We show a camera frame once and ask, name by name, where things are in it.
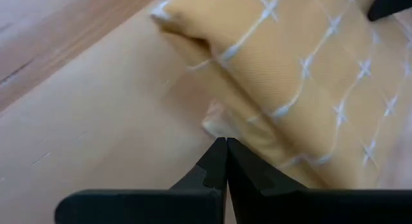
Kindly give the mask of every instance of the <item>black object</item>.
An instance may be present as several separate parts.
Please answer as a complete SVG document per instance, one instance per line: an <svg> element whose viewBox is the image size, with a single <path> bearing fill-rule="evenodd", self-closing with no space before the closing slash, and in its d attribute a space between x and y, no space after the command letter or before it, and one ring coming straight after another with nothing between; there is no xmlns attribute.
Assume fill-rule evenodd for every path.
<svg viewBox="0 0 412 224"><path fill-rule="evenodd" d="M226 178L240 224L412 221L411 191L308 189L233 138L218 138L169 190L79 192L59 204L55 221L223 223Z"/></svg>
<svg viewBox="0 0 412 224"><path fill-rule="evenodd" d="M412 0L375 0L368 12L368 19L376 21L412 7Z"/></svg>

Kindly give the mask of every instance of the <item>wooden floor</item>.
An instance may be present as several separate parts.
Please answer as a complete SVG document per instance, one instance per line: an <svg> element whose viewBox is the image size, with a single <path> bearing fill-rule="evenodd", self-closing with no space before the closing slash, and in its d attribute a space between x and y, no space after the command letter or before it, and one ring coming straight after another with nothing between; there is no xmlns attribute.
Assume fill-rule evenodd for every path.
<svg viewBox="0 0 412 224"><path fill-rule="evenodd" d="M0 1L0 223L51 224L82 189L168 188L210 146L211 98L150 1Z"/></svg>

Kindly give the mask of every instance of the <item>fabric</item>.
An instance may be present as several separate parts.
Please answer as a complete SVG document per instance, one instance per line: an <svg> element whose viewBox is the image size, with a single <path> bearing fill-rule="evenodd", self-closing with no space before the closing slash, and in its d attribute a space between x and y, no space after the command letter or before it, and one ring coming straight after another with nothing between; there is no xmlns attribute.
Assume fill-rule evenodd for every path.
<svg viewBox="0 0 412 224"><path fill-rule="evenodd" d="M373 188L405 126L411 48L373 0L169 0L161 32L242 140L309 187Z"/></svg>

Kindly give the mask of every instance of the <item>white grid pattern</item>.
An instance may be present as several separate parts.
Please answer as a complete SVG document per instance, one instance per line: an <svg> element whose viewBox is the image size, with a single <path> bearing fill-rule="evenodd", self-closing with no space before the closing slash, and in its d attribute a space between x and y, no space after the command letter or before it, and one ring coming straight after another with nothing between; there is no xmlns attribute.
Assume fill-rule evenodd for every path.
<svg viewBox="0 0 412 224"><path fill-rule="evenodd" d="M279 18L278 18L277 14L274 10L275 10L279 0L271 0L271 1L260 0L260 1L265 6L265 9L263 10L260 18L250 27L250 29L246 32L246 34L243 35L241 37L241 39L236 44L234 44L233 46L228 48L219 57L218 62L227 62L231 57L233 57L239 51L242 44L254 33L254 31L257 29L259 24L261 24L267 17L271 16L274 21L278 21ZM356 3L355 0L348 0L348 4L347 4L346 8L344 9L344 11L342 12L342 14L340 14L338 17L333 19L332 17L330 17L330 15L328 15L328 12L326 11L326 8L323 6L323 4L319 0L316 0L316 1L319 4L319 6L321 6L321 8L325 12L325 14L328 16L328 19L330 21L330 27L326 30L325 34L323 35L323 38L319 41L319 44L316 46L315 50L311 54L309 54L309 56L306 59L302 59L302 60L299 61L301 63L301 66L302 66L302 73L301 73L301 83L300 83L300 85L297 89L297 93L291 99L291 101L289 103L285 104L284 106L281 106L280 108L278 108L277 110L275 110L275 111L273 111L269 114L270 116L272 116L274 118L281 117L281 116L287 114L289 108L297 102L300 94L302 93L305 80L306 79L313 80L313 78L311 77L311 74L310 74L310 65L313 62L313 59L314 59L316 53L319 51L321 46L326 42L326 40L329 38L329 36L331 36L333 33L336 33L338 31L338 26L339 26L339 23L341 21L341 18L348 11L351 3ZM348 122L348 119L347 119L346 115L344 114L345 101L348 98L349 94L351 93L352 89L357 85L358 82L360 82L360 80L362 78L371 76L370 68L371 68L371 58L372 58L372 55L374 54L374 51L375 51L374 46L380 42L379 36L377 35L377 33L374 30L372 30L372 34L373 34L373 44L372 44L370 55L369 55L368 59L366 59L365 61L359 62L360 73L358 74L357 79L348 88L348 90L345 92L340 104L337 107L333 107L333 109L335 110L335 112L337 114L337 121L336 121L336 123L337 123L336 127L337 128L336 128L336 132L335 132L335 141L333 143L332 150L330 151L330 153L327 154L324 157L321 157L320 159L317 159L317 160L309 159L309 157L307 157L307 155L300 154L298 156L293 157L289 162L285 163L284 165L280 165L279 168L285 168L285 167L295 165L296 163L299 163L302 159L305 159L309 163L312 163L312 164L322 164L324 162L327 162L330 159L331 155L333 154L333 150L335 149L335 146L336 146L339 127L343 122ZM403 67L405 69L404 78L402 79L400 85L398 86L396 95L390 100L388 100L387 98L384 98L385 101L386 101L386 105L387 105L387 109L385 111L385 114L383 115L383 117L379 121L379 124L377 126L375 134L373 135L373 139L372 139L370 145L364 144L364 151L365 151L365 157L364 157L364 160L363 160L363 165L364 166L367 164L367 161L369 159L371 159L373 161L374 165L378 169L378 166L377 166L375 160L373 159L373 151L374 151L375 146L376 146L376 139L377 139L377 136L379 134L380 127L384 122L385 117L387 117L388 115L393 114L395 112L394 107L395 107L395 104L397 102L398 96L400 94L401 87L402 87L404 81L407 79L407 77L412 73L410 65L409 65L409 59L408 59L409 50L411 49L411 47L412 47L412 43L410 42L410 43L408 43L408 45L406 47L405 62L403 63ZM203 68L205 65L208 65L208 63L210 63L211 61L212 61L212 59L208 59L208 60L200 63L197 66L189 66L188 69L190 71L198 70L200 68ZM260 117L262 117L262 115L258 115L257 117L252 117L252 118L248 119L248 122L255 122Z"/></svg>

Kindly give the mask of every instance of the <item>wood grain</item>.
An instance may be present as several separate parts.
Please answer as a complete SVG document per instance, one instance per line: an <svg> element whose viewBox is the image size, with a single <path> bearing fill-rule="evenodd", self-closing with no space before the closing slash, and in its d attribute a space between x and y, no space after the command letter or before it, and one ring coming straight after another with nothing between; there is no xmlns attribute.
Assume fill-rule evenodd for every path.
<svg viewBox="0 0 412 224"><path fill-rule="evenodd" d="M152 0L1 0L0 111Z"/></svg>

